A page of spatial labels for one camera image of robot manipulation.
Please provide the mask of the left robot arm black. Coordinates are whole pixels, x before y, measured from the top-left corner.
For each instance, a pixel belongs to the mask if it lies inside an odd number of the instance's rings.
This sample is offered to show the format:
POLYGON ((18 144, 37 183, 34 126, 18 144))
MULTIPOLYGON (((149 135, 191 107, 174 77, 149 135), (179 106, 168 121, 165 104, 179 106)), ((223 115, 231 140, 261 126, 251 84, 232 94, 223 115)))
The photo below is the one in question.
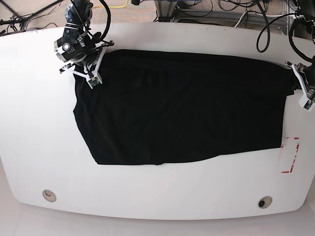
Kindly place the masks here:
POLYGON ((299 100, 299 105, 311 111, 315 107, 315 57, 307 56, 300 51, 293 41, 295 30, 300 34, 302 29, 305 34, 308 34, 308 39, 315 41, 315 2, 313 0, 293 0, 294 20, 290 25, 288 32, 289 44, 293 51, 309 65, 302 63, 293 64, 286 62, 290 67, 297 80, 297 88, 302 91, 302 97, 299 100))

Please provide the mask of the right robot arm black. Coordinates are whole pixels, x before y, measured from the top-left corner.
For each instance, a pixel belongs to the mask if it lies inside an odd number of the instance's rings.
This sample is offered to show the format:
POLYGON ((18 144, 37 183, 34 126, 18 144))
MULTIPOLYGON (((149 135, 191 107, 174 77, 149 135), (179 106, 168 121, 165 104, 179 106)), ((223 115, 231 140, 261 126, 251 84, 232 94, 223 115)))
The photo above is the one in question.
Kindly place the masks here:
POLYGON ((92 89, 102 84, 98 71, 106 48, 114 46, 112 40, 104 40, 110 29, 110 8, 105 1, 100 3, 107 13, 103 33, 91 33, 93 4, 89 0, 72 0, 65 10, 66 25, 63 35, 54 42, 56 56, 66 63, 59 72, 67 71, 84 78, 92 89))

